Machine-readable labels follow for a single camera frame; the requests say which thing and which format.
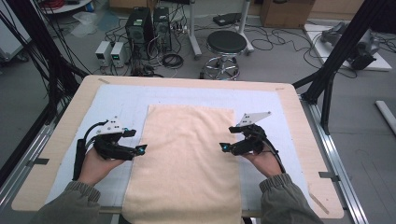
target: floor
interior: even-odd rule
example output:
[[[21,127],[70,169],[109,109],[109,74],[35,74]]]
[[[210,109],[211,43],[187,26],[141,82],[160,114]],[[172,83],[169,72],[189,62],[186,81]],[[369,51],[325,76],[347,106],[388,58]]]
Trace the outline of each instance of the floor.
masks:
[[[66,31],[65,39],[68,46],[81,59],[82,63],[93,74],[101,74],[94,52],[100,41],[105,40],[106,31],[116,28],[119,20],[116,13],[107,9],[106,4],[100,5],[95,13],[98,15],[97,31],[85,37],[75,37],[67,31],[73,30],[77,23],[71,16],[76,11],[65,13],[57,19]],[[173,78],[198,78],[203,64],[213,56],[205,47],[205,38],[218,28],[212,22],[213,15],[200,16],[196,19],[195,34],[201,46],[203,56],[194,60],[191,45],[186,34],[180,34],[174,50],[180,48],[179,55],[184,64],[179,69],[158,67],[157,74]],[[334,24],[336,21],[310,20],[315,24]],[[293,83],[316,72],[321,64],[312,50],[310,55],[308,42],[302,30],[286,31],[260,29],[260,20],[249,17],[246,35],[255,47],[249,56],[237,58],[241,76],[238,81],[284,82]],[[267,32],[273,44],[264,35]],[[395,35],[381,35],[386,39]],[[54,39],[60,46],[59,39]],[[385,101],[396,115],[396,60],[395,53],[380,50],[380,55],[393,67],[388,72],[358,71],[356,73],[340,70],[334,80],[332,106],[330,114],[330,132],[335,146],[344,163],[349,179],[361,202],[365,215],[371,223],[396,223],[396,138],[379,110],[376,100]],[[18,145],[37,116],[46,105],[46,90],[31,62],[21,63],[13,60],[0,67],[0,166],[3,166],[13,149]],[[118,74],[129,74],[125,68],[117,70]],[[297,90],[303,93],[308,86]],[[13,211],[6,206],[0,211],[1,223],[27,223],[33,213]],[[324,220],[325,223],[352,223],[348,212],[342,219]],[[101,215],[100,223],[110,223],[111,216]]]

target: person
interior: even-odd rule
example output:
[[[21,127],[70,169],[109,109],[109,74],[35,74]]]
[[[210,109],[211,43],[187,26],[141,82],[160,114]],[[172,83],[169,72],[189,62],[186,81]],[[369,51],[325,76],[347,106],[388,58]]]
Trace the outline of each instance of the person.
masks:
[[[31,224],[97,223],[100,192],[94,186],[123,161],[105,160],[93,149],[85,157],[78,181],[70,182],[58,198],[44,205]],[[271,150],[243,157],[267,177],[260,183],[262,224],[322,223],[290,176],[282,174]]]

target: chair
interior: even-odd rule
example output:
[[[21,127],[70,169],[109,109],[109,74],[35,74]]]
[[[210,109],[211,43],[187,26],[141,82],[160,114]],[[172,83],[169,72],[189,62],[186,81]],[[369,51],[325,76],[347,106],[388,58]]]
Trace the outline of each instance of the chair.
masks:
[[[206,46],[219,56],[205,64],[205,74],[213,79],[236,80],[240,72],[235,56],[241,54],[247,44],[243,36],[233,31],[216,31],[210,34]]]

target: sleeve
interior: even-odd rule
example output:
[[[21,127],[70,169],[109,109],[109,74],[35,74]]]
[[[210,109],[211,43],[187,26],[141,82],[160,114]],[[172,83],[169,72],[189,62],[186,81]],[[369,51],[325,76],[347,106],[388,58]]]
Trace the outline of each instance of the sleeve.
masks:
[[[288,174],[275,175],[262,181],[260,189],[262,224],[323,223]]]
[[[99,197],[99,190],[72,181],[58,198],[38,210],[30,223],[97,223]]]

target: wooden table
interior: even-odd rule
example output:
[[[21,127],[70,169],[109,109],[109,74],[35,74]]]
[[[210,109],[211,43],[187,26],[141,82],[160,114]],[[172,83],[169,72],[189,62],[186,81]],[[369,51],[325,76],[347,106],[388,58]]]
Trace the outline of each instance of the wooden table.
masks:
[[[75,133],[95,97],[96,91],[101,85],[106,84],[275,91],[279,96],[284,115],[289,124],[293,144],[304,171],[309,195],[313,201],[314,211],[321,218],[340,218],[344,215],[332,181],[329,178],[320,178],[318,175],[318,172],[328,172],[328,170],[321,157],[298,95],[290,84],[107,76],[85,77],[40,155],[40,158],[49,158],[49,163],[47,165],[35,165],[32,168],[12,203],[13,209],[36,211],[44,205],[64,153],[73,141]]]

